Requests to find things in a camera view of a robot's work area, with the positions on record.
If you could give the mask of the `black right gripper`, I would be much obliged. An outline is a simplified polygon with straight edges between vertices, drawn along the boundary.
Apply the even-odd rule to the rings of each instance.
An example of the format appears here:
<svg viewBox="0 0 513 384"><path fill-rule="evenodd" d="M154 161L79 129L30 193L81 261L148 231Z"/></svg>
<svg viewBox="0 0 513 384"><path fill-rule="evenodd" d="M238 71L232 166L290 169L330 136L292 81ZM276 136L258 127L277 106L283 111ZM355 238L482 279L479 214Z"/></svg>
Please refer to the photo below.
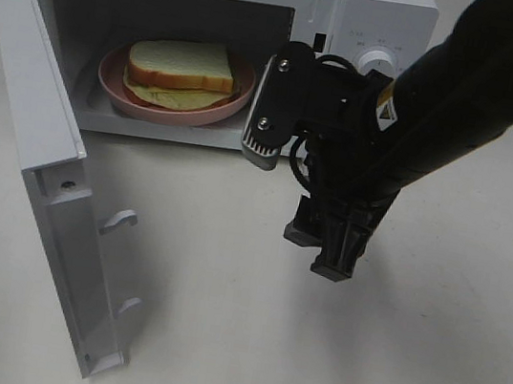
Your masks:
<svg viewBox="0 0 513 384"><path fill-rule="evenodd" d="M302 184L310 195L301 196L283 233L295 245L320 247L311 272L337 282L353 276L374 233L372 212L385 214L400 190L385 176L410 126L415 87L411 74L361 75L315 60L294 130L306 143Z"/></svg>

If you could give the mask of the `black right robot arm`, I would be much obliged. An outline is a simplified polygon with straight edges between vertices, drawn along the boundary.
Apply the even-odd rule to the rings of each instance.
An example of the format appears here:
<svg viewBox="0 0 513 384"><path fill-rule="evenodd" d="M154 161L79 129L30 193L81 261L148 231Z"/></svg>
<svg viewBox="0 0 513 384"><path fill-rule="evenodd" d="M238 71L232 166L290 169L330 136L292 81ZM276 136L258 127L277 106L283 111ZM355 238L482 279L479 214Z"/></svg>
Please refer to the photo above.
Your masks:
<svg viewBox="0 0 513 384"><path fill-rule="evenodd" d="M406 185L513 126L513 0L475 0L449 36L388 83L372 82L324 129L307 127L308 194L285 229L318 247L331 281L354 265Z"/></svg>

